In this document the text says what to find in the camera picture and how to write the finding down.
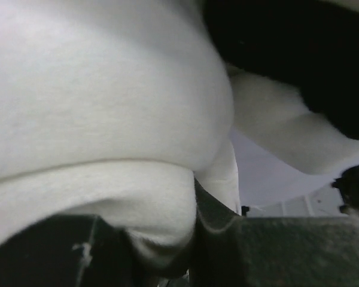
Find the black white striped pillowcase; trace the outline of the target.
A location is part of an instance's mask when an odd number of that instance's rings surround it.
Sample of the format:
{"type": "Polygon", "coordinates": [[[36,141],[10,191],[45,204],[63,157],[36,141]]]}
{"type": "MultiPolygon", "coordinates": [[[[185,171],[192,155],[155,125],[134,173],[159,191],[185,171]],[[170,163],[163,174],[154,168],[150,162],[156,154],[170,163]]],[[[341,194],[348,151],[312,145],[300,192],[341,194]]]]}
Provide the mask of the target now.
{"type": "Polygon", "coordinates": [[[359,1],[206,1],[236,127],[307,174],[359,164],[359,1]]]}

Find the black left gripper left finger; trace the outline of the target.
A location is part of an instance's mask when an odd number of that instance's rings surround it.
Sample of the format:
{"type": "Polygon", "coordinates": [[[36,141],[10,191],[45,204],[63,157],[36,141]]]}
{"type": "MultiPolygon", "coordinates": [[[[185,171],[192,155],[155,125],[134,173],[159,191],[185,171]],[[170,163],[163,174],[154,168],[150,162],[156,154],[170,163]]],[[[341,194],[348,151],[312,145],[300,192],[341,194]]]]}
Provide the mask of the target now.
{"type": "Polygon", "coordinates": [[[98,216],[53,216],[0,245],[0,287],[143,284],[124,231],[98,216]]]}

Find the white pillow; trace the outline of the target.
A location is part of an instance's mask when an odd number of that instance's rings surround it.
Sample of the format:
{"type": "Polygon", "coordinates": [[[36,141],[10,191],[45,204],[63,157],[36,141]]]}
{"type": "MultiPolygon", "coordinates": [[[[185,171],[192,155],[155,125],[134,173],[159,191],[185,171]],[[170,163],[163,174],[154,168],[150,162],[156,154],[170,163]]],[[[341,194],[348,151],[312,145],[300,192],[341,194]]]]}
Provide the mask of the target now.
{"type": "Polygon", "coordinates": [[[58,213],[165,268],[194,182],[234,212],[233,96],[199,1],[0,1],[0,245],[58,213]]]}

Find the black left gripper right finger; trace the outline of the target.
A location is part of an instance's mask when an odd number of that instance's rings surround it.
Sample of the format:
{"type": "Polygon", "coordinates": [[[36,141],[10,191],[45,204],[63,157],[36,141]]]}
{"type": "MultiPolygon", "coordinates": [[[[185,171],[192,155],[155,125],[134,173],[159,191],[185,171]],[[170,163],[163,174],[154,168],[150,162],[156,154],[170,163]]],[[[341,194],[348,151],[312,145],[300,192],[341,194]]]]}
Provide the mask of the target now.
{"type": "Polygon", "coordinates": [[[191,286],[359,286],[359,218],[247,218],[195,191],[191,286]]]}

